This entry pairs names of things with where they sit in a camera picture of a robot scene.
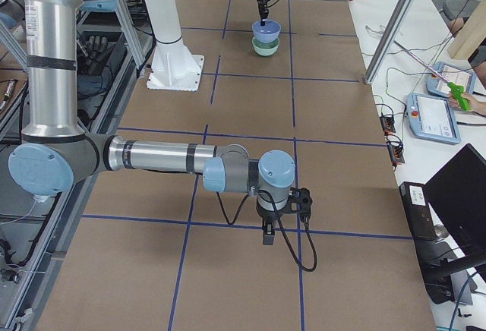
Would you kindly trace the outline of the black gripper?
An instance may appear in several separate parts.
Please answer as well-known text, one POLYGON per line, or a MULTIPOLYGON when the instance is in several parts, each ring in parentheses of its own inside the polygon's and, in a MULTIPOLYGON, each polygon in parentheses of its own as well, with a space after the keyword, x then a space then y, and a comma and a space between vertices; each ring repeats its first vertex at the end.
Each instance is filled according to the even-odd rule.
POLYGON ((275 228, 274 225, 278 218, 284 215, 281 210, 277 213, 274 210, 267 210, 263 208, 259 203, 256 204, 257 214, 262 219, 262 232, 263 232, 263 245, 273 245, 275 240, 275 228))
POLYGON ((257 0, 259 4, 259 15, 260 15, 260 25, 263 27, 266 24, 268 18, 268 7, 267 4, 270 0, 257 0))

